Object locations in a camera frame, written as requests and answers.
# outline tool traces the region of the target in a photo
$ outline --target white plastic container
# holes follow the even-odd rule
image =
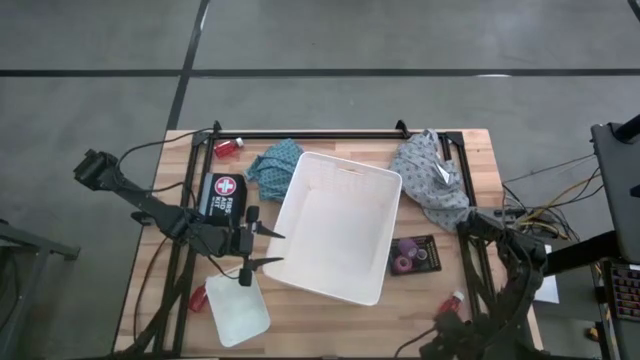
[[[306,152],[298,160],[264,266],[272,279],[361,304],[380,299],[402,188],[399,174]]]
[[[229,270],[227,275],[238,276],[239,269]],[[205,289],[222,346],[235,346],[269,329],[271,318],[255,274],[251,286],[240,286],[238,280],[222,274],[210,276]]]

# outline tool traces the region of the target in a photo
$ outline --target black first aid kit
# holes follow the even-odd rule
[[[200,213],[211,215],[214,208],[223,210],[239,225],[247,205],[247,185],[239,174],[208,173],[205,175]]]

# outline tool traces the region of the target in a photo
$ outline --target bin handle hole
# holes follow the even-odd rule
[[[338,170],[341,170],[341,171],[344,171],[344,172],[348,172],[348,173],[351,173],[351,174],[354,174],[354,175],[364,175],[363,173],[361,173],[360,171],[355,170],[355,169],[338,168]]]

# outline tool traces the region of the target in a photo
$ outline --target wooden table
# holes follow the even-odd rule
[[[169,131],[166,138],[172,139],[185,131]],[[462,130],[471,178],[479,207],[499,207],[502,201],[502,186],[498,167],[487,130]],[[337,156],[365,164],[388,168],[397,145],[402,140],[300,140],[306,151]],[[211,169],[220,173],[242,173],[262,154],[274,140],[246,140],[242,151],[224,159],[214,159]],[[167,143],[161,153],[154,187],[163,187],[182,181],[187,168],[191,137]],[[452,153],[454,160],[457,154]],[[196,182],[200,179],[196,167]],[[248,183],[247,205],[259,205],[261,220],[273,228],[280,205],[258,200],[258,188]],[[181,190],[162,192],[158,197],[171,204],[180,202]],[[443,265],[440,272],[409,276],[386,276],[380,302],[373,307],[351,305],[303,290],[294,289],[257,274],[258,282],[271,316],[269,330],[233,348],[224,348],[216,333],[211,309],[207,306],[200,313],[189,311],[183,343],[183,356],[244,356],[244,357],[388,357],[398,346],[433,326],[433,317],[438,306],[453,291],[467,291],[465,285],[460,247],[455,234],[447,233],[432,224],[422,213],[417,203],[403,194],[396,220],[394,237],[433,234]],[[132,343],[133,309],[140,285],[149,261],[164,236],[155,228],[144,229],[129,291],[123,309],[116,338],[115,349],[126,348]],[[256,237],[254,257],[264,255],[268,238]],[[141,331],[160,305],[165,282],[170,242],[161,250],[142,297],[138,317]],[[495,286],[502,286],[505,270],[500,263],[495,246],[488,249]],[[239,259],[227,257],[220,260],[223,268],[240,264]],[[193,286],[203,284],[206,277],[215,275],[216,269],[205,258],[198,257],[193,277]],[[177,310],[174,307],[169,324],[175,323]],[[460,314],[469,319],[470,311],[464,306]],[[535,317],[530,311],[529,323],[534,343],[541,347]],[[173,339],[172,325],[167,330],[168,339]],[[407,347],[402,355],[417,356],[418,347],[430,341],[427,337]],[[167,349],[171,341],[165,342]]]

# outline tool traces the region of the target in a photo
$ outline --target concrete floor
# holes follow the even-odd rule
[[[199,0],[0,0],[0,70],[180,69]],[[212,0],[195,68],[629,68],[640,22],[624,0]],[[178,78],[0,77],[0,218],[82,246],[53,259],[25,358],[105,354],[140,233],[132,210],[76,184],[88,148],[163,136]],[[638,112],[640,77],[192,79],[179,129],[488,128],[512,178],[590,153],[589,126]],[[159,148],[126,173],[150,185]],[[595,162],[512,184],[539,205]],[[611,228],[598,194],[565,209],[582,237]],[[540,313],[545,347],[593,356],[587,323]]]

